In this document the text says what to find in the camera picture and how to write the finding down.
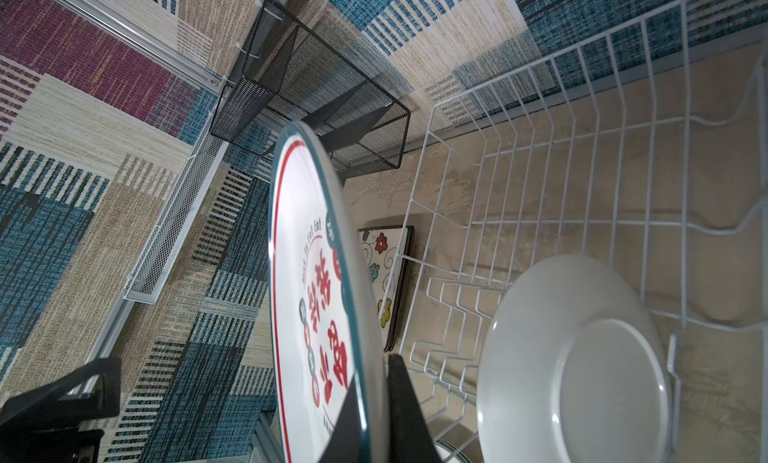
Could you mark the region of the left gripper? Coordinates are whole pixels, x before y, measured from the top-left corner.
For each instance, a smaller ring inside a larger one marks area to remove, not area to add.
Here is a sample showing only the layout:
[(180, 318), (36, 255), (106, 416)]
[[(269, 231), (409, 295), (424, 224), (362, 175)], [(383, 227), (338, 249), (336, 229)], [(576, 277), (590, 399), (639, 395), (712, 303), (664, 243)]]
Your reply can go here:
[(2, 462), (96, 462), (101, 429), (70, 428), (120, 412), (121, 360), (99, 358), (10, 398), (1, 410)]

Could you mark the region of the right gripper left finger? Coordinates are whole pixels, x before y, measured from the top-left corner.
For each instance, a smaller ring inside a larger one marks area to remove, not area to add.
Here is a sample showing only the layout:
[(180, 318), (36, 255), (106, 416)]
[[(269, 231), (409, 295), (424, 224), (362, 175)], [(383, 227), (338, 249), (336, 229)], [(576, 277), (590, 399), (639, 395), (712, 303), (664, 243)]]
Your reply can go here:
[(319, 463), (354, 463), (361, 447), (361, 426), (355, 388), (347, 392), (339, 418)]

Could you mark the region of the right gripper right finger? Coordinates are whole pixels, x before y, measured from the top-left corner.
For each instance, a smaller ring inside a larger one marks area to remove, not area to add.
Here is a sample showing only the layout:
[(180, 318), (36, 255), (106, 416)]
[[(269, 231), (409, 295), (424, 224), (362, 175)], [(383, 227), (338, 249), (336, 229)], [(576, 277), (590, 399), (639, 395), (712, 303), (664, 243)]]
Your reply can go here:
[(434, 462), (441, 459), (422, 415), (403, 358), (388, 355), (387, 390), (390, 416), (390, 462)]

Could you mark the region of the white round plate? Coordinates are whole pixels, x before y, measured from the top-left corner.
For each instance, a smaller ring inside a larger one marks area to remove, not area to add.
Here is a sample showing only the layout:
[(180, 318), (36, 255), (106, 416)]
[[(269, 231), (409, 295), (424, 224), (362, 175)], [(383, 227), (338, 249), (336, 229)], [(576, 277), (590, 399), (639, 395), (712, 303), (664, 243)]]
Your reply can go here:
[(623, 277), (585, 255), (545, 259), (503, 295), (483, 344), (477, 425), (488, 462), (664, 462), (663, 348)]
[(446, 441), (437, 440), (434, 442), (434, 446), (441, 462), (471, 463), (471, 460), (462, 451), (458, 451)]
[(306, 123), (280, 133), (271, 176), (269, 308), (284, 458), (319, 462), (355, 388), (357, 462), (385, 462), (389, 401), (371, 279), (340, 180)]

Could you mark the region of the black mesh shelf rack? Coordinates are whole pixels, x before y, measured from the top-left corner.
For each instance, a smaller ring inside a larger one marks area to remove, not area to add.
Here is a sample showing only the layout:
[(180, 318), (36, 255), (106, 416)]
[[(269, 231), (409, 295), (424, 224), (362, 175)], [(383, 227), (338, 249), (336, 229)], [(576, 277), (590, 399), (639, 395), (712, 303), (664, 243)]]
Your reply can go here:
[(254, 122), (306, 123), (341, 179), (399, 168), (411, 112), (307, 27), (266, 0), (226, 83), (211, 133), (235, 141)]

